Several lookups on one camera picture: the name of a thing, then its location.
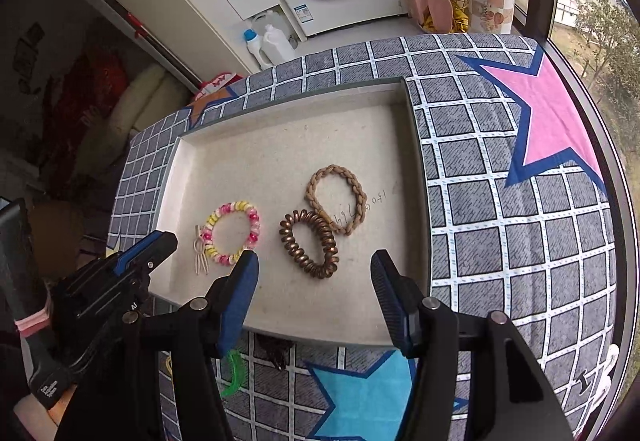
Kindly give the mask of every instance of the green coil hair tie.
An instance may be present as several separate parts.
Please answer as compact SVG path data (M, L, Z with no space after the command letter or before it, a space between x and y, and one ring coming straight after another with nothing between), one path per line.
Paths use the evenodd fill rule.
M228 397L234 395L246 380L246 366L240 353L235 349L231 349L225 357L231 367L231 384L226 389L220 391L220 397Z

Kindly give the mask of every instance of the pink and yellow beaded bracelet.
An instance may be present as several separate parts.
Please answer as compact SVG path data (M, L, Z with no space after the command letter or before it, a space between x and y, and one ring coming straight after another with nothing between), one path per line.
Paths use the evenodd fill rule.
M221 254L213 244L213 227L215 227L220 217L226 214L231 214L232 212L244 212L251 223L251 231L249 232L245 243L238 251L232 255L224 255ZM258 211L250 202L235 201L223 204L214 213L209 215L207 223L200 230L200 237L205 245L204 251L213 259L214 262L218 262L219 264L226 266L236 265L236 262L240 259L242 252L245 249L254 249L255 244L258 242L258 236L260 235L259 221L260 217L258 216Z

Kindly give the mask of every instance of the blue and white sticker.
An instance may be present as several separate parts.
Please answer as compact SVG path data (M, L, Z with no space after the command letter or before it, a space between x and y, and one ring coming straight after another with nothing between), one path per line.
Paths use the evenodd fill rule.
M302 23L311 22L314 19L314 16L311 14L311 11L309 11L309 8L306 6L306 4L299 5L298 7L293 8L293 11L295 11L298 20L300 20L300 22Z

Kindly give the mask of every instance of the metal screw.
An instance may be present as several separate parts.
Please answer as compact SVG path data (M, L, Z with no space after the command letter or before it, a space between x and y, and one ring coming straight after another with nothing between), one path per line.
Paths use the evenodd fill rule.
M122 315L122 321L126 324L132 324L135 323L135 321L138 319L138 313L136 313L135 311L127 311L126 313L124 313L124 315Z
M207 302L207 299L199 296L189 302L189 307L194 311L202 311L207 306L207 304L209 304L209 302Z
M497 324L500 324L501 326L505 325L505 323L507 323L507 320L509 320L509 317L502 311L491 311L490 316L491 320L493 320Z
M440 300L438 300L434 296L428 296L422 299L422 305L427 309L431 309L431 311L434 311L438 307L440 307Z

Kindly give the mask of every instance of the bronze coil hair tie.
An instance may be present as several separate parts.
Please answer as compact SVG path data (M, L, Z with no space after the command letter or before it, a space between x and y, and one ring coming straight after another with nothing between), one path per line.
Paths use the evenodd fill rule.
M322 251L324 251L324 264L316 264L296 242L292 229L296 223L306 223L316 232L322 244ZM282 236L280 240L284 243L284 249L289 252L293 260L300 265L305 273L315 278L328 278L335 273L338 269L338 261L340 261L336 256L338 248L335 247L334 234L331 232L331 228L322 220L322 217L314 211L302 210L299 212L295 210L293 215L287 214L284 216L280 226L280 234Z
M322 208L322 204L318 202L316 199L316 186L318 186L318 181L323 177L329 174L338 174L340 177L344 177L349 185L351 186L351 190L356 196L356 214L353 217L353 220L347 224L346 227L338 226L336 222L332 220L331 217L324 211ZM358 183L356 176L344 167L337 165L329 165L327 168L321 168L313 174L309 184L306 186L306 200L309 202L311 207L318 212L320 217L324 218L326 223L331 227L335 233L343 233L345 235L350 235L353 233L358 225L364 221L365 212L367 210L367 195L364 193L362 186Z

